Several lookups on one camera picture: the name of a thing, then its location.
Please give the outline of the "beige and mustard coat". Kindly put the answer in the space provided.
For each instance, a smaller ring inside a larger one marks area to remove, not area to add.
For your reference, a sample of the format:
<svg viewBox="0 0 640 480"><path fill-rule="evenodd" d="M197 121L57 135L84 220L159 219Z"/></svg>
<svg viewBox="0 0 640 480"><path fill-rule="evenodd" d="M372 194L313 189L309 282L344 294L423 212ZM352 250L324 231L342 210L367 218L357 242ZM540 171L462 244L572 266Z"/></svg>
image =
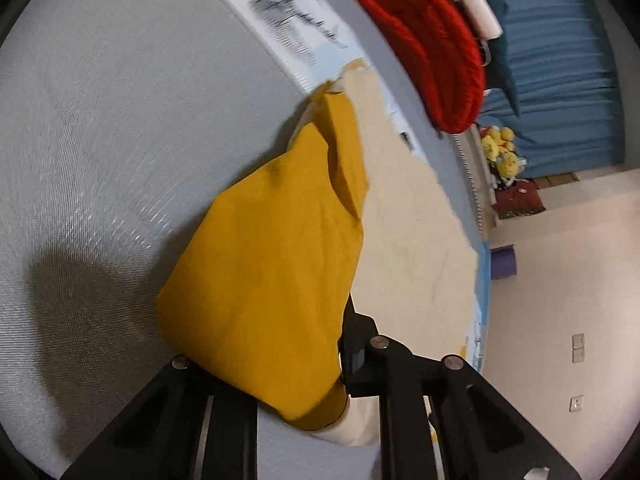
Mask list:
<svg viewBox="0 0 640 480"><path fill-rule="evenodd" d="M378 440L349 399L347 307L424 358L461 350L477 254L431 166L386 114L363 62L311 96L286 151L213 201L156 300L160 333L288 424L343 446Z"/></svg>

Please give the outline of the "yellow plush toys pile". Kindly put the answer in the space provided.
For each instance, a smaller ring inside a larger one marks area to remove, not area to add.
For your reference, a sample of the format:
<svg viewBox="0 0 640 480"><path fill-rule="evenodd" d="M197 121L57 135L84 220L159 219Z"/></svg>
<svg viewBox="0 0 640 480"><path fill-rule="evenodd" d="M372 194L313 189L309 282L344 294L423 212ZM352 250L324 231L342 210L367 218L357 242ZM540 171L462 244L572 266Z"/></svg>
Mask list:
<svg viewBox="0 0 640 480"><path fill-rule="evenodd" d="M480 146L495 190L506 190L514 185L527 165L527 160L516 151L514 141L515 133L511 128L489 126L480 129Z"/></svg>

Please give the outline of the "red folded blanket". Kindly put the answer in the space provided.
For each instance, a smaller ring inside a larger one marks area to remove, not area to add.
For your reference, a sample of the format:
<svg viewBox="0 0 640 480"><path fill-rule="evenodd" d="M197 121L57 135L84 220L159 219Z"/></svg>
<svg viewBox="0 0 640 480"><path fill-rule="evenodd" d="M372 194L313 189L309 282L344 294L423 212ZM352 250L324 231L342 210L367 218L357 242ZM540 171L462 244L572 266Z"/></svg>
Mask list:
<svg viewBox="0 0 640 480"><path fill-rule="evenodd" d="M480 47L448 0L357 0L419 93L433 127L462 133L480 114Z"/></svg>

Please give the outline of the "blue curtain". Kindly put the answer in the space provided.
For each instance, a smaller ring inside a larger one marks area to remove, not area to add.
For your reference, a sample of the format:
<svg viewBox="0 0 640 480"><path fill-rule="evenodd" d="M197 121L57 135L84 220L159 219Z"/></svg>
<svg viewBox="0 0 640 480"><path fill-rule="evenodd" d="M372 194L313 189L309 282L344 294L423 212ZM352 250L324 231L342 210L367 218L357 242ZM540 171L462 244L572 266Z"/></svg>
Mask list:
<svg viewBox="0 0 640 480"><path fill-rule="evenodd" d="M498 90L478 120L515 133L526 178L617 166L625 117L613 50L594 0L506 0L508 64L520 109Z"/></svg>

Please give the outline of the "grey printed bed sheet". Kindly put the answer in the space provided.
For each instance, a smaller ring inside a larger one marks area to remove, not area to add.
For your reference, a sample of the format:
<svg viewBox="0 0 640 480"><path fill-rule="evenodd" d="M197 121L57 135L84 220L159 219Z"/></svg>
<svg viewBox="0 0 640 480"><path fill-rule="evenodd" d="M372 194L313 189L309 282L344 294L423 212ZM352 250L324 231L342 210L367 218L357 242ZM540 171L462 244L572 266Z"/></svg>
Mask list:
<svg viewBox="0 0 640 480"><path fill-rule="evenodd" d="M156 300L214 199L363 62L477 251L448 134L357 0L14 0L1 38L1 440L46 479L367 477L177 352Z"/></svg>

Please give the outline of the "white wall switch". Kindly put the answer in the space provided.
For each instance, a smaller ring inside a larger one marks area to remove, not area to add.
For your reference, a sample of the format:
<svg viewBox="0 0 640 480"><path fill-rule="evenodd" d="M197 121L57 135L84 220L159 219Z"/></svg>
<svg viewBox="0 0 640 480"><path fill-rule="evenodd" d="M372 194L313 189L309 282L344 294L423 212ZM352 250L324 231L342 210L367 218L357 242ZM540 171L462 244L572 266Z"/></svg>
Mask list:
<svg viewBox="0 0 640 480"><path fill-rule="evenodd" d="M576 334L572 336L572 362L574 364L585 361L585 335Z"/></svg>

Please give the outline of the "white wall socket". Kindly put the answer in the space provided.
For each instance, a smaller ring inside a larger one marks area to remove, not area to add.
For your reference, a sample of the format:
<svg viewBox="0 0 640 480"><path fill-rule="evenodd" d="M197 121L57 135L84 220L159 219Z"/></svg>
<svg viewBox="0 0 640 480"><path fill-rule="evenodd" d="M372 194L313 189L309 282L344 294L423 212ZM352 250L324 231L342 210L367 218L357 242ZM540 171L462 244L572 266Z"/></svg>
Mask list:
<svg viewBox="0 0 640 480"><path fill-rule="evenodd" d="M583 406L584 406L584 396L582 394L580 396L572 396L570 398L571 412L579 412L582 410Z"/></svg>

